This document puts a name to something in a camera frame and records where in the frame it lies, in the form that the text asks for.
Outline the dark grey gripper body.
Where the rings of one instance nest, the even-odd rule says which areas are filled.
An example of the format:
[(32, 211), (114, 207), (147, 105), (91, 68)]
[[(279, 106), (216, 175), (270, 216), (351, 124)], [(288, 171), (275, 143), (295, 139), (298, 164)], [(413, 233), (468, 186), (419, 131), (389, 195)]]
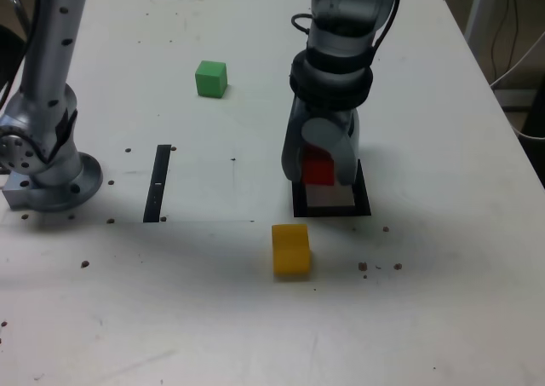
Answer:
[(324, 118), (343, 129), (347, 134), (352, 134), (354, 132), (357, 121), (356, 109), (332, 111), (322, 107), (315, 107), (302, 100), (297, 100), (297, 103), (297, 109), (301, 112), (304, 119)]

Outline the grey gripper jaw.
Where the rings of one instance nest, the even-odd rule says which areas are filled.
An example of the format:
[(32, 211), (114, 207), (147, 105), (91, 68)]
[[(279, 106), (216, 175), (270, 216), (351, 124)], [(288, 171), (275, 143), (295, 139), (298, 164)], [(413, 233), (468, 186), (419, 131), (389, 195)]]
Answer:
[(330, 155), (336, 180), (341, 185), (355, 183), (359, 160), (359, 115), (356, 110), (335, 112), (328, 118), (309, 118), (301, 128), (301, 135), (305, 142)]
[(294, 182), (301, 179), (301, 127), (305, 118), (304, 104), (293, 103), (284, 138), (281, 164), (286, 178)]

